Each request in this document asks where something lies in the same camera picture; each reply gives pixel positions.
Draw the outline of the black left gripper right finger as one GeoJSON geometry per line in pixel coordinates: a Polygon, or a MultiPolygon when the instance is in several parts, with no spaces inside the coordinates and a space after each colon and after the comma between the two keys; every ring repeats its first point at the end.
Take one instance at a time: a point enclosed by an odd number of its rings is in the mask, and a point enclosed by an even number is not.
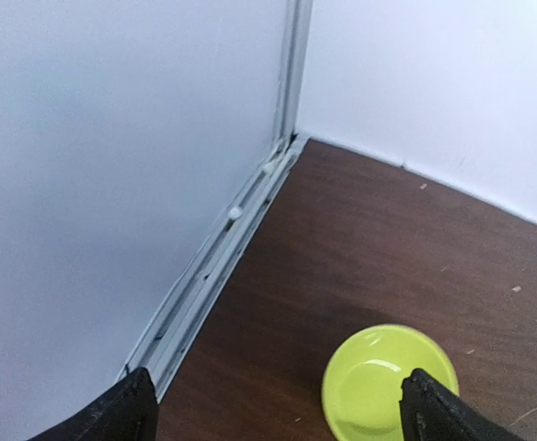
{"type": "Polygon", "coordinates": [[[400,414],[405,440],[522,441],[476,412],[421,368],[403,380],[402,392],[400,414]]]}

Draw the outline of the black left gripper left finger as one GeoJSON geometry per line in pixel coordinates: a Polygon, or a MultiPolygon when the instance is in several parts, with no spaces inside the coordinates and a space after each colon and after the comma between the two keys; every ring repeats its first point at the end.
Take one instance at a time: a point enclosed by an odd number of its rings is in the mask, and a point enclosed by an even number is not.
{"type": "Polygon", "coordinates": [[[47,440],[154,440],[158,403],[148,370],[138,367],[61,423],[35,435],[47,440]]]}

